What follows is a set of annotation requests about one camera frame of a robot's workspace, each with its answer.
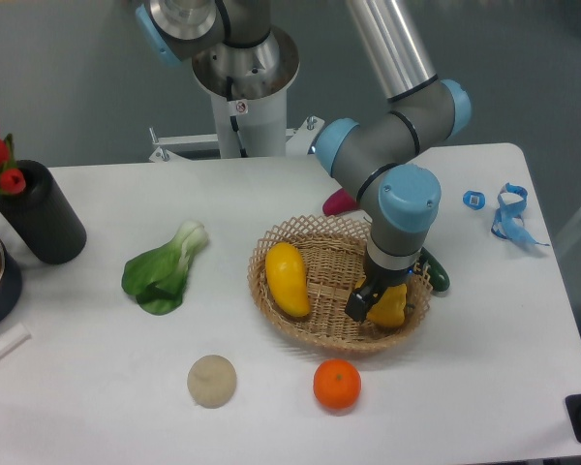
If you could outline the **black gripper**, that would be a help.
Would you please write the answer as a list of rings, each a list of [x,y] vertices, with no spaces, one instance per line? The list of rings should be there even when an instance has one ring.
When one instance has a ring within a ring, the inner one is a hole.
[[[387,289],[406,284],[419,269],[419,262],[401,269],[389,269],[377,264],[370,256],[363,260],[364,281],[350,293],[345,313],[355,322],[364,322],[372,307]]]

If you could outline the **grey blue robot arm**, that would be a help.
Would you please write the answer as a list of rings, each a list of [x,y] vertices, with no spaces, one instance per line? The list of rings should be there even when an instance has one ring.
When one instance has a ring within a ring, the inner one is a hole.
[[[438,213],[440,184],[413,159],[458,133],[472,110],[457,82],[439,79],[403,2],[347,7],[389,111],[365,127],[335,120],[311,147],[372,220],[365,281],[346,305],[362,322],[387,289],[405,282]],[[145,1],[136,17],[164,62],[191,62],[211,99],[222,157],[285,154],[286,93],[299,57],[292,38],[271,22],[268,2]]]

